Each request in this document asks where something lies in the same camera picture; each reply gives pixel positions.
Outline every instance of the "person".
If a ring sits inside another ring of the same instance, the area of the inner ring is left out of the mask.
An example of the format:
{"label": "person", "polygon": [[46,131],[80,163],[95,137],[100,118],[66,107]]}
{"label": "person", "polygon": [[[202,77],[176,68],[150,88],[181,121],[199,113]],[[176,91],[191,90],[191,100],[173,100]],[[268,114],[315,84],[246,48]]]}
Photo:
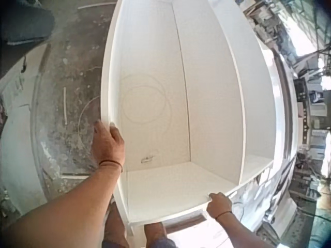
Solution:
{"label": "person", "polygon": [[[92,154],[98,163],[93,175],[57,199],[21,217],[2,235],[4,247],[83,248],[100,246],[103,221],[125,162],[125,144],[119,130],[95,123]],[[231,201],[210,194],[207,212],[228,233],[235,248],[272,247],[245,228],[232,214]],[[144,226],[147,248],[173,248],[162,223]],[[104,225],[104,248],[129,247],[116,203]]]}

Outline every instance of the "workshop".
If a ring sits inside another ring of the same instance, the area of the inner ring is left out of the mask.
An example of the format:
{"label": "workshop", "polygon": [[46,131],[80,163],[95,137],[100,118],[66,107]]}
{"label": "workshop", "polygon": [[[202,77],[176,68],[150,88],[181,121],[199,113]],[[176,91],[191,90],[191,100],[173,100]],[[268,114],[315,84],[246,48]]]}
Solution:
{"label": "workshop", "polygon": [[0,247],[331,247],[329,1],[0,5]]}

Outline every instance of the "forearm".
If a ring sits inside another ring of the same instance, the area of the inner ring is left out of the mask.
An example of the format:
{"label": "forearm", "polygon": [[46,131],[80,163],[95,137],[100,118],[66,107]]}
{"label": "forearm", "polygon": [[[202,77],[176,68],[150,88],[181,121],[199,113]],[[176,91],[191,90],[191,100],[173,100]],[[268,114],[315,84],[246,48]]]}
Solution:
{"label": "forearm", "polygon": [[119,166],[104,165],[69,193],[19,219],[4,237],[11,247],[96,247],[120,173]]}
{"label": "forearm", "polygon": [[226,213],[216,221],[225,229],[234,248],[272,247],[247,229],[232,213]]}

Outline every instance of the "hand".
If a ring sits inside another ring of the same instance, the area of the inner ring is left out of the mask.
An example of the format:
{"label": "hand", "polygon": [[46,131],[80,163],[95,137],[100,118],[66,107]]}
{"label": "hand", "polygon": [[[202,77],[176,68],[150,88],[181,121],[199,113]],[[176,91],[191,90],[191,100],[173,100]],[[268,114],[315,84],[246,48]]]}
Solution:
{"label": "hand", "polygon": [[212,218],[216,219],[221,214],[231,211],[232,203],[230,199],[222,193],[211,193],[209,197],[212,201],[207,206],[207,212]]}
{"label": "hand", "polygon": [[98,165],[103,161],[112,161],[123,167],[125,146],[118,128],[110,126],[107,130],[101,120],[94,124],[92,155]]}

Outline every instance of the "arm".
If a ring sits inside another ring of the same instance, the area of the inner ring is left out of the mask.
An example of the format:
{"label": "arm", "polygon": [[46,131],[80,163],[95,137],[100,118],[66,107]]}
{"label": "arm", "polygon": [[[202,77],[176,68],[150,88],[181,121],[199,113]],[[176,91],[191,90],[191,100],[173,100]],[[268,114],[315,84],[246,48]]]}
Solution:
{"label": "arm", "polygon": [[235,248],[271,248],[272,246],[262,241],[258,236],[248,230],[231,213],[232,203],[223,194],[210,194],[212,201],[208,204],[207,212],[227,232]]}
{"label": "arm", "polygon": [[95,124],[92,153],[99,168],[67,194],[29,212],[3,234],[9,247],[97,247],[103,219],[125,159],[115,127]]}

